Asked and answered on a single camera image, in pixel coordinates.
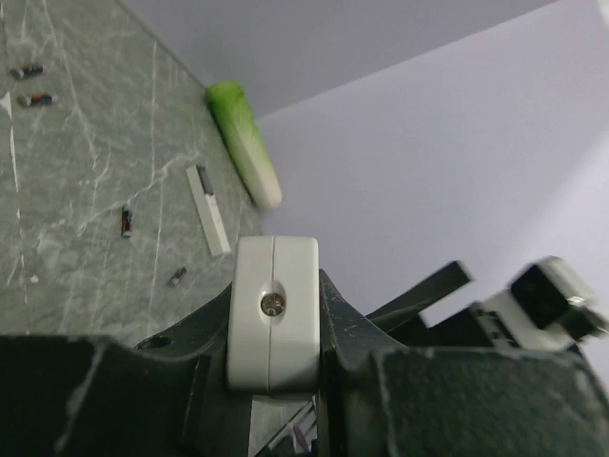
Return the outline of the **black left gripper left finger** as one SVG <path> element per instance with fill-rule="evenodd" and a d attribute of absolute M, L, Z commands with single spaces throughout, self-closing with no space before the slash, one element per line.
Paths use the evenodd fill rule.
<path fill-rule="evenodd" d="M 1 339 L 5 456 L 245 456 L 251 401 L 226 384 L 228 290 L 135 347 Z"/>

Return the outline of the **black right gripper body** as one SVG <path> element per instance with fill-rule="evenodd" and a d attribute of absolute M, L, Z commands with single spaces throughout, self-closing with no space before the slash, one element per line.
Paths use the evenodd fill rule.
<path fill-rule="evenodd" d="M 496 311 L 474 302 L 428 328 L 419 347 L 513 349 L 521 345 Z"/>

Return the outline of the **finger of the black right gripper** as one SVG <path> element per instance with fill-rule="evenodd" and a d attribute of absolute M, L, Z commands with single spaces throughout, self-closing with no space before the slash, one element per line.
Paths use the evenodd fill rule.
<path fill-rule="evenodd" d="M 408 291 L 367 315 L 386 333 L 409 323 L 430 306 L 468 285 L 472 277 L 461 261 L 452 261 Z"/>

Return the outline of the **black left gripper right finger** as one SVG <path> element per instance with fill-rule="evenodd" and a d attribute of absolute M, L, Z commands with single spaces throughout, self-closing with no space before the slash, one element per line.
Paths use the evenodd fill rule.
<path fill-rule="evenodd" d="M 320 456 L 604 456 L 608 397 L 570 347 L 421 348 L 320 277 Z"/>

